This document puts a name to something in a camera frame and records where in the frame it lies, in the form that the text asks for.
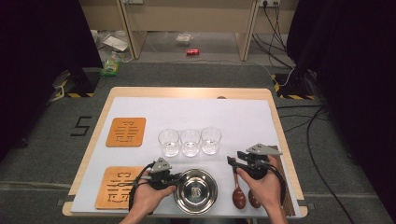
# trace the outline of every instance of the human hand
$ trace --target human hand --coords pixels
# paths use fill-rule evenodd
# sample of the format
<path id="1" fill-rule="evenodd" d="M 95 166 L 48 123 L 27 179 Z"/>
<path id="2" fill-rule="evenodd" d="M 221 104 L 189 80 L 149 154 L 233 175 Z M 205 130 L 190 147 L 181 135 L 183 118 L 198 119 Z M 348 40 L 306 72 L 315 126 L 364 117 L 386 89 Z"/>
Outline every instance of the human hand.
<path id="1" fill-rule="evenodd" d="M 145 171 L 143 175 L 149 175 L 149 171 Z M 146 182 L 147 180 L 145 179 L 139 180 L 139 187 L 134 193 L 134 206 L 127 217 L 121 222 L 122 224 L 139 223 L 146 215 L 157 208 L 164 197 L 170 195 L 177 188 L 176 186 L 169 186 L 166 189 L 156 190 L 149 184 L 144 184 Z"/>
<path id="2" fill-rule="evenodd" d="M 278 168 L 277 160 L 268 156 L 269 163 Z M 281 187 L 277 176 L 270 170 L 259 180 L 253 179 L 241 168 L 237 168 L 236 172 L 250 187 L 253 196 L 267 211 L 271 223 L 287 223 L 283 208 L 280 201 Z"/>

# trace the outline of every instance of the wooden spoon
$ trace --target wooden spoon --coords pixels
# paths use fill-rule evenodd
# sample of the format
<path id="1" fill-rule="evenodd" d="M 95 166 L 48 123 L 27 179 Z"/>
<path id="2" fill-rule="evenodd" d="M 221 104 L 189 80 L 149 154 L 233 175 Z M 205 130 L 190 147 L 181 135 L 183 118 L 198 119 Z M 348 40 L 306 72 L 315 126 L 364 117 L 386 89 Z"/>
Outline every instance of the wooden spoon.
<path id="1" fill-rule="evenodd" d="M 235 190 L 233 191 L 233 204 L 238 209 L 243 209 L 247 204 L 247 199 L 244 192 L 239 188 L 238 174 L 233 173 L 233 179 L 235 180 Z"/>
<path id="2" fill-rule="evenodd" d="M 254 208 L 260 208 L 262 205 L 257 202 L 251 190 L 248 191 L 248 201 Z"/>

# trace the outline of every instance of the red can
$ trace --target red can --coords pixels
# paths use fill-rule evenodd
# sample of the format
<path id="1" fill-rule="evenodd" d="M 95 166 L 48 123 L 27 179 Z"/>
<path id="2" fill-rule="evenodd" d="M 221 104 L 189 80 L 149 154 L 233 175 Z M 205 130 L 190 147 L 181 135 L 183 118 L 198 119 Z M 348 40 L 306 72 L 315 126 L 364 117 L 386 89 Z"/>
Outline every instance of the red can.
<path id="1" fill-rule="evenodd" d="M 199 55 L 199 49 L 187 49 L 187 56 L 190 55 Z"/>

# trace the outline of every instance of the clear glass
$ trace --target clear glass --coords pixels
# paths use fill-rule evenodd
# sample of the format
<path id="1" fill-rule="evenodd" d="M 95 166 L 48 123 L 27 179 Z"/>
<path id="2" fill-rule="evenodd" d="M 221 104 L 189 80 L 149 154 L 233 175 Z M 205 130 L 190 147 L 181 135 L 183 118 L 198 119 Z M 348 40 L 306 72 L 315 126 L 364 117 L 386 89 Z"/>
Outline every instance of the clear glass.
<path id="1" fill-rule="evenodd" d="M 219 151 L 221 140 L 221 131 L 215 127 L 204 128 L 201 132 L 202 151 L 206 154 L 213 155 Z"/>
<path id="2" fill-rule="evenodd" d="M 194 157 L 199 152 L 199 141 L 201 134 L 194 129 L 188 129 L 181 133 L 180 142 L 181 150 L 184 155 L 188 157 Z"/>
<path id="3" fill-rule="evenodd" d="M 179 152 L 179 135 L 176 130 L 166 129 L 160 132 L 158 141 L 161 144 L 163 155 L 166 157 L 174 157 Z"/>

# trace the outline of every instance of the metal bowl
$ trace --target metal bowl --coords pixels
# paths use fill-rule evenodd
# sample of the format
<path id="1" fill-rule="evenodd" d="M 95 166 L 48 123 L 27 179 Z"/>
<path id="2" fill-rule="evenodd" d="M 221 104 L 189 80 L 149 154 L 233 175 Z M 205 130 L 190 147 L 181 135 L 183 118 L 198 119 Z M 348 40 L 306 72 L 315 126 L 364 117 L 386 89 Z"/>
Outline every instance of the metal bowl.
<path id="1" fill-rule="evenodd" d="M 207 212 L 218 198 L 215 179 L 203 170 L 191 169 L 181 176 L 184 178 L 174 193 L 177 206 L 185 213 L 200 215 Z"/>

